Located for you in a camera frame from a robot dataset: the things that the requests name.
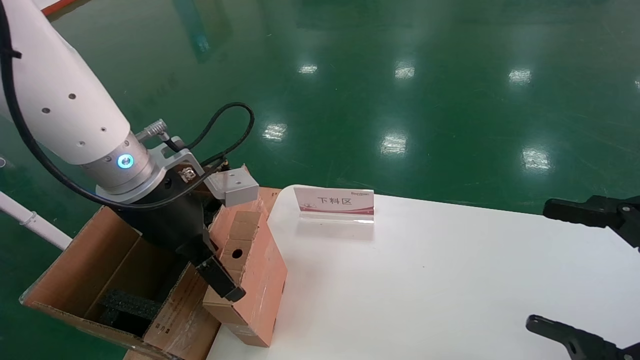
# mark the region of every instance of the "small cardboard box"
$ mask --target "small cardboard box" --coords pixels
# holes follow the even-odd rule
[[[229,231],[216,234],[218,238],[228,234],[226,241],[223,241],[220,261],[246,291],[246,295],[231,303],[208,288],[203,305],[244,343],[268,347],[280,307],[287,267],[267,226],[270,208],[267,206],[268,210],[263,211],[260,205],[254,207],[258,211],[234,211]]]
[[[151,359],[202,360],[220,328],[202,307],[207,288],[191,265],[100,208],[20,302]],[[110,289],[163,305],[141,333],[118,330],[98,322],[105,309],[99,300]]]

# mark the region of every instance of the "blue led light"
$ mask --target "blue led light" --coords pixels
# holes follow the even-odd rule
[[[118,157],[118,166],[120,168],[130,168],[133,166],[133,156],[122,154]]]

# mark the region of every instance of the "printed label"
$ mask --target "printed label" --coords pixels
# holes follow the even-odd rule
[[[300,211],[373,215],[373,190],[294,188]]]

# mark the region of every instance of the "open cardboard box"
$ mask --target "open cardboard box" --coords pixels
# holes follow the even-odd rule
[[[279,191],[260,189],[269,212]],[[129,359],[202,360],[220,328],[202,307],[207,288],[191,265],[147,243],[109,208],[100,208],[20,302],[146,355],[128,353]],[[162,306],[150,325],[137,333],[102,325],[98,320],[105,307],[99,300],[111,289]]]

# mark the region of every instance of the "green floor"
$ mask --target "green floor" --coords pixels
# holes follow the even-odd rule
[[[54,26],[134,131],[162,118],[190,141],[222,104],[250,104],[230,160],[263,185],[539,213],[549,197],[638,194],[639,14],[633,0],[91,0]],[[230,111],[196,155],[245,122]],[[97,209],[6,121],[0,156],[0,190],[68,234]],[[0,358],[119,359],[18,304],[59,251],[6,215],[0,228]]]

